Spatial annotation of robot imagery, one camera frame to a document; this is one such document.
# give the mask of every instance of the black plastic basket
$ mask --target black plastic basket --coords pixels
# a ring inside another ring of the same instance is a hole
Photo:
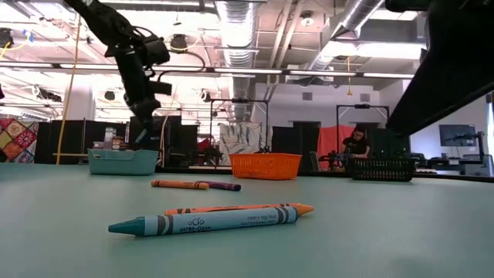
[[[350,161],[352,179],[361,181],[410,181],[414,170],[413,159],[356,158]]]

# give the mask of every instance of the purple crayon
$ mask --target purple crayon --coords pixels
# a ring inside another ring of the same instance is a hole
[[[219,182],[219,181],[198,181],[198,182],[207,183],[209,185],[209,188],[231,190],[231,191],[240,191],[240,189],[242,189],[241,185],[230,184],[227,182]]]

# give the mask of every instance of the white wall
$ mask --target white wall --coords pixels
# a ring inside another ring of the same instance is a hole
[[[266,91],[264,83],[255,85],[257,99],[262,99]],[[293,121],[320,121],[322,127],[336,125],[336,105],[357,104],[360,102],[361,93],[370,94],[371,105],[379,105],[379,92],[372,86],[352,86],[352,96],[348,96],[348,86],[308,86],[279,84],[269,103],[269,122],[273,127],[291,127]],[[313,100],[302,100],[302,92],[313,93]],[[252,121],[266,121],[265,114],[254,107]],[[341,124],[355,122],[384,123],[385,119],[376,110],[355,110],[350,108],[341,118]]]
[[[381,104],[388,105],[394,109],[409,83],[409,81],[397,81],[384,88],[381,91]],[[456,147],[441,147],[439,137],[440,124],[474,124],[475,131],[484,131],[487,133],[487,103],[485,97],[480,97],[453,114],[412,134],[410,136],[411,151],[422,153],[426,158],[440,157],[441,153],[447,153],[449,156],[458,156]],[[488,153],[487,139],[485,137],[483,142],[485,152]],[[460,157],[464,154],[479,153],[477,147],[458,147],[458,151]]]

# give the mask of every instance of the orange plastic basket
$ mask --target orange plastic basket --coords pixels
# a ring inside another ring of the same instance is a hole
[[[296,178],[300,158],[298,154],[230,154],[235,177],[269,180]]]

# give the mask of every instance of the orange curtain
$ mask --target orange curtain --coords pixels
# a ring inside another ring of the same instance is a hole
[[[340,125],[340,147],[345,138],[351,136],[355,127]],[[331,151],[337,150],[337,127],[321,127],[319,130],[319,140],[317,141],[317,157],[328,155]],[[322,169],[328,169],[327,162],[320,162]]]

